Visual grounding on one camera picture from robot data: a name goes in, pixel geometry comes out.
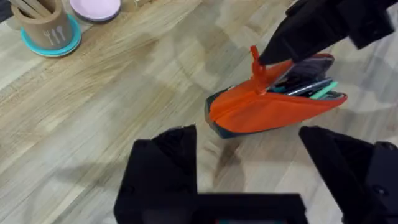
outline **wooden table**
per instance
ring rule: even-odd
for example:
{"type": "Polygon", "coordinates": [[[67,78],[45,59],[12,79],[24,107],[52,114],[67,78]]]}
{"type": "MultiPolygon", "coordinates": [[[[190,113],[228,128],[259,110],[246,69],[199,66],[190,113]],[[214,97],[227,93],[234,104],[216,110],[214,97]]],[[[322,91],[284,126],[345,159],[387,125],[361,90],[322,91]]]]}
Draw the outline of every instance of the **wooden table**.
{"type": "Polygon", "coordinates": [[[133,142],[193,123],[201,192],[300,192],[311,223],[339,223],[299,127],[397,144],[396,34],[360,51],[348,40],[327,50],[336,57],[329,74],[349,94],[338,109],[229,141],[204,120],[209,95],[250,77],[250,45],[264,48],[289,4],[124,1],[115,20],[82,24],[80,47],[58,59],[30,52],[0,24],[0,223],[115,223],[133,142]]]}

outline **orange pencil case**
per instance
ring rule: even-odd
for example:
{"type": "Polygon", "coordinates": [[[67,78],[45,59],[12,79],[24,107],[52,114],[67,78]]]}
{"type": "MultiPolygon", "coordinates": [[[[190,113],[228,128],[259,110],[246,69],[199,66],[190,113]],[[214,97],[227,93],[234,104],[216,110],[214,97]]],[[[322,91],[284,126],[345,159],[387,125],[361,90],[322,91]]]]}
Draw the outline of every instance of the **orange pencil case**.
{"type": "Polygon", "coordinates": [[[300,75],[325,76],[334,58],[330,54],[316,54],[303,62],[288,60],[271,68],[258,64],[258,51],[251,47],[254,58],[253,76],[237,86],[218,92],[206,100],[207,122],[222,137],[231,138],[299,123],[331,110],[347,100],[340,97],[313,100],[302,96],[270,93],[269,87],[289,72],[300,75]]]}

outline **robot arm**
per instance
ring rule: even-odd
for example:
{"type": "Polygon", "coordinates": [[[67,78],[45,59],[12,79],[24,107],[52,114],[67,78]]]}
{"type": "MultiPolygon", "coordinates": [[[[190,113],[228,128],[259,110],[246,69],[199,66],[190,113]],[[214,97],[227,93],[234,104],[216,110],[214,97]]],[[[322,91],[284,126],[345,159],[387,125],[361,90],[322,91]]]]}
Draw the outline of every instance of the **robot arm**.
{"type": "Polygon", "coordinates": [[[361,49],[394,32],[387,8],[398,0],[298,0],[286,11],[261,65],[299,62],[349,36],[361,49]]]}

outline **fork icon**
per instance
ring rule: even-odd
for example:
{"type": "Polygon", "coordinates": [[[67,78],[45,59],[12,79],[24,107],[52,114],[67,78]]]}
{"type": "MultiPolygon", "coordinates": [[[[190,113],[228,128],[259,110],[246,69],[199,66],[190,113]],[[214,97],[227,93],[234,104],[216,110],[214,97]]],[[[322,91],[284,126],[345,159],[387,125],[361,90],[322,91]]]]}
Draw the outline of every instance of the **fork icon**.
{"type": "Polygon", "coordinates": [[[54,43],[52,42],[51,36],[50,36],[50,32],[45,30],[45,31],[43,31],[43,34],[44,34],[44,36],[46,36],[49,39],[51,45],[54,45],[54,43]]]}

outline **wooden cup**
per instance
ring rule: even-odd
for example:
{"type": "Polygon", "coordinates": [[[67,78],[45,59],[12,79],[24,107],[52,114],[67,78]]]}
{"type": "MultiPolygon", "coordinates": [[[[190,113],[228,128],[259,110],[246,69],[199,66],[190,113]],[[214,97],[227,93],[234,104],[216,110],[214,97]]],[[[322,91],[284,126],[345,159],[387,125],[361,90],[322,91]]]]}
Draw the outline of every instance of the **wooden cup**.
{"type": "Polygon", "coordinates": [[[26,34],[38,47],[43,49],[64,48],[72,41],[73,37],[68,16],[63,10],[61,0],[55,0],[55,4],[47,7],[52,14],[41,19],[29,18],[15,6],[11,6],[11,10],[26,34]]]}

